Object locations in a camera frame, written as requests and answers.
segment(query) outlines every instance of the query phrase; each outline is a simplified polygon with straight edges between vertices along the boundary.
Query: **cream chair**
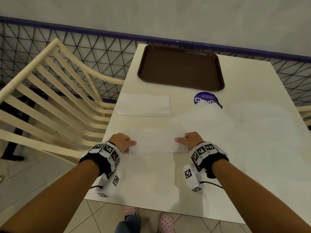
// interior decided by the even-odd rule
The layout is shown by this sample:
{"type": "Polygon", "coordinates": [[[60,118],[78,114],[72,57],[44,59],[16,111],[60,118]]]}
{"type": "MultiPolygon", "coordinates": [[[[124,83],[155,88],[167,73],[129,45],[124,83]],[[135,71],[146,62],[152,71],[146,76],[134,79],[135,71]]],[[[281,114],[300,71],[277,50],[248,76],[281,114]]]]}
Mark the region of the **cream chair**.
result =
{"type": "MultiPolygon", "coordinates": [[[[302,119],[311,116],[311,105],[299,106],[297,110],[302,119]]],[[[305,125],[308,127],[311,125],[311,120],[305,121],[305,125]]]]}
{"type": "Polygon", "coordinates": [[[103,102],[93,77],[118,85],[123,85],[124,83],[124,80],[102,75],[87,67],[79,61],[59,39],[53,40],[40,54],[37,55],[36,58],[21,70],[18,75],[0,90],[0,103],[3,101],[6,102],[23,113],[28,114],[33,119],[54,129],[66,139],[60,139],[58,136],[52,135],[44,129],[39,129],[22,121],[3,110],[0,110],[1,121],[20,128],[33,136],[44,140],[44,142],[19,136],[2,129],[0,129],[0,139],[29,146],[77,164],[78,159],[85,150],[99,143],[89,141],[84,139],[84,137],[103,138],[104,130],[107,128],[107,124],[110,120],[109,115],[112,114],[113,108],[115,107],[115,104],[103,102]],[[51,59],[51,56],[55,57],[59,64],[66,69],[66,73],[56,64],[57,61],[51,59]],[[72,65],[75,65],[82,70],[90,86],[88,86],[75,72],[72,65]],[[66,82],[75,93],[82,98],[82,100],[73,95],[68,88],[46,70],[44,66],[51,67],[55,74],[57,74],[63,82],[66,82]],[[42,82],[40,78],[35,76],[33,72],[36,70],[42,74],[42,77],[45,77],[60,92],[62,92],[66,98],[59,96],[55,91],[42,82]],[[71,78],[74,78],[76,83],[78,83],[78,85],[80,85],[80,87],[82,87],[94,100],[91,100],[85,93],[83,93],[82,89],[71,78]],[[23,84],[24,80],[33,83],[33,85],[42,90],[53,101],[56,101],[58,106],[62,109],[60,110],[59,107],[55,107],[52,103],[46,101],[33,90],[25,86],[23,84]],[[12,95],[16,90],[35,101],[38,105],[53,114],[54,117],[56,116],[58,119],[61,119],[66,125],[68,125],[68,127],[57,123],[55,119],[49,118],[40,111],[35,110],[18,100],[12,95]]]}

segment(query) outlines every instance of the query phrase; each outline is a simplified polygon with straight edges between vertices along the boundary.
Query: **forearm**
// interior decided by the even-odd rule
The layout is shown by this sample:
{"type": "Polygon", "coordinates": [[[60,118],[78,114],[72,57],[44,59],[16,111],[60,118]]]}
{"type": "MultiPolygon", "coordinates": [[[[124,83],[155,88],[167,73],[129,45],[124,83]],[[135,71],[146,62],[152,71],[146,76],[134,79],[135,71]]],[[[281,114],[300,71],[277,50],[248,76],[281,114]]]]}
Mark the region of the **forearm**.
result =
{"type": "Polygon", "coordinates": [[[226,160],[213,173],[253,233],[311,232],[311,227],[280,199],[226,160]]]}
{"type": "Polygon", "coordinates": [[[61,233],[99,175],[98,166],[85,160],[26,204],[2,227],[12,233],[61,233]]]}

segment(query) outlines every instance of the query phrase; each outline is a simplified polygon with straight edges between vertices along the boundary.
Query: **brown tray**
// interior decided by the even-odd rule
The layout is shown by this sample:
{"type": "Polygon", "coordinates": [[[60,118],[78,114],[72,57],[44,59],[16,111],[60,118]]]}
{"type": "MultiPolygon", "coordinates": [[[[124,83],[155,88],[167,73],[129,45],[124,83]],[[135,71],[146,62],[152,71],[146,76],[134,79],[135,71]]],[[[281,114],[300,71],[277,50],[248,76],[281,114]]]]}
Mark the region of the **brown tray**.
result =
{"type": "Polygon", "coordinates": [[[149,83],[206,91],[225,87],[216,54],[155,44],[145,47],[137,75],[149,83]]]}

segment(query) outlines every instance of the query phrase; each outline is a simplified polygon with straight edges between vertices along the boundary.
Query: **foot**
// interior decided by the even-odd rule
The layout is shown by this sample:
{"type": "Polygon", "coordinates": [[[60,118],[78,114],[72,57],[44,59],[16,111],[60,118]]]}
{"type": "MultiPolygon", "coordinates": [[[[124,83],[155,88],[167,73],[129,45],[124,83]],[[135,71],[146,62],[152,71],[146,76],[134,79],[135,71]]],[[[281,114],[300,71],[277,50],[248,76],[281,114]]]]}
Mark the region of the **foot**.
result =
{"type": "Polygon", "coordinates": [[[135,207],[130,207],[130,206],[124,206],[124,214],[125,214],[125,218],[128,215],[137,215],[138,214],[138,208],[135,207]]]}
{"type": "Polygon", "coordinates": [[[174,232],[174,220],[167,212],[162,212],[159,216],[158,233],[174,232]]]}

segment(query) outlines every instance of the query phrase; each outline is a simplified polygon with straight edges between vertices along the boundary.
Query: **hand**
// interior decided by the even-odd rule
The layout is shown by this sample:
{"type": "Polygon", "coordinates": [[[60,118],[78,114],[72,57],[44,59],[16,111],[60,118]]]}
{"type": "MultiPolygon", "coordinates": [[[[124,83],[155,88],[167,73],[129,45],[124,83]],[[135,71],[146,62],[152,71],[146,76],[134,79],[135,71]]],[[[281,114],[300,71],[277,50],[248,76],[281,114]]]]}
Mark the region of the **hand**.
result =
{"type": "Polygon", "coordinates": [[[197,132],[188,132],[185,133],[186,138],[176,137],[175,141],[177,143],[183,144],[189,148],[189,150],[192,150],[194,147],[196,147],[201,142],[204,142],[202,137],[197,132]]]}
{"type": "Polygon", "coordinates": [[[115,144],[123,154],[128,154],[130,146],[136,145],[136,141],[131,141],[130,137],[123,133],[113,134],[109,139],[109,142],[115,144]]]}

